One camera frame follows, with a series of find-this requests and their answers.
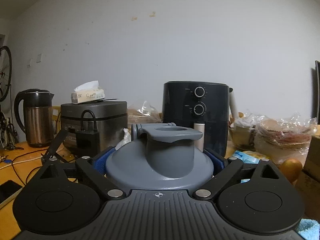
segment metal screw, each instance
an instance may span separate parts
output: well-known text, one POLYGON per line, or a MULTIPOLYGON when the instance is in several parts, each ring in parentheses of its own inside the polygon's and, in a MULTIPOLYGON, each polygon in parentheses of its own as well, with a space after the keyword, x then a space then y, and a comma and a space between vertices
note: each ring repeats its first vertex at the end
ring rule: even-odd
POLYGON ((110 197, 121 197, 123 195, 123 191, 119 189, 109 190, 107 193, 110 197))
POLYGON ((207 189, 198 189, 196 191, 196 195, 198 197, 209 197, 211 195, 211 192, 207 189))

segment smartphone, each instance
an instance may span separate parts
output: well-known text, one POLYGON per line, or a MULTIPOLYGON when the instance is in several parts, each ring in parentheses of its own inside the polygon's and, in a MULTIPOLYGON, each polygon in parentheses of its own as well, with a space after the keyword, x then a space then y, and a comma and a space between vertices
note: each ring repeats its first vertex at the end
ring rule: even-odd
POLYGON ((13 200, 22 190, 22 186, 12 180, 0 185, 0 208, 13 200))

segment blue pad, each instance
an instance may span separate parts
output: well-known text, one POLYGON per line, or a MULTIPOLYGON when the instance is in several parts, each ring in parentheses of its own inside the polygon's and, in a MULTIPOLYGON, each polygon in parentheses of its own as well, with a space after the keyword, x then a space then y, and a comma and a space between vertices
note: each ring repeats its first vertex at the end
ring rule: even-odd
POLYGON ((213 175, 218 174, 228 165, 228 161, 225 158, 223 158, 221 155, 218 155, 211 149, 204 149, 203 153, 207 155, 213 163, 213 175))
POLYGON ((107 148, 105 152, 100 153, 99 155, 93 158, 93 167, 99 171, 102 175, 106 174, 106 160, 111 153, 115 152, 116 148, 112 147, 107 148))

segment plastic bag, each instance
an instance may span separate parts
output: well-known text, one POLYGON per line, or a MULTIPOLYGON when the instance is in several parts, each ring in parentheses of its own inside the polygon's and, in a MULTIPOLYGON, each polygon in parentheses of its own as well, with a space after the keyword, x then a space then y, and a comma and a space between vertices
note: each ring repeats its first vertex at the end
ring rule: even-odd
POLYGON ((127 144, 128 142, 131 142, 131 135, 129 133, 129 130, 127 128, 123 128, 123 131, 124 131, 124 137, 116 145, 116 150, 119 149, 120 147, 122 147, 123 145, 127 144))
POLYGON ((247 109, 247 112, 243 117, 235 120, 234 127, 252 128, 264 119, 268 119, 268 117, 265 115, 253 114, 247 109))
POLYGON ((264 119, 268 119, 268 117, 253 114, 247 110, 241 118, 236 119, 229 127, 233 144, 241 150, 254 150, 255 126, 264 119))
POLYGON ((136 103, 128 107, 128 129, 130 131, 133 123, 161 123, 161 118, 158 111, 148 101, 144 101, 142 105, 136 103))
POLYGON ((276 165, 288 158, 306 162, 310 141, 317 132, 317 119, 302 120, 299 113, 287 119, 267 119, 256 125, 255 149, 270 156, 276 165))

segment cardboard box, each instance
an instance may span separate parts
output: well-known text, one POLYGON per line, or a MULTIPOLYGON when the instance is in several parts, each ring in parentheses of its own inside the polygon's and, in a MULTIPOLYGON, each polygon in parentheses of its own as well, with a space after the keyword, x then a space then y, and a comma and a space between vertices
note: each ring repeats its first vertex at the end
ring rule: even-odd
POLYGON ((296 189, 303 198, 306 216, 320 222, 320 183, 302 171, 299 174, 296 189))
POLYGON ((312 137, 304 171, 320 181, 320 136, 312 137))
POLYGON ((53 122, 54 130, 57 130, 57 133, 61 130, 60 111, 61 111, 60 106, 52 106, 52 122, 53 122))

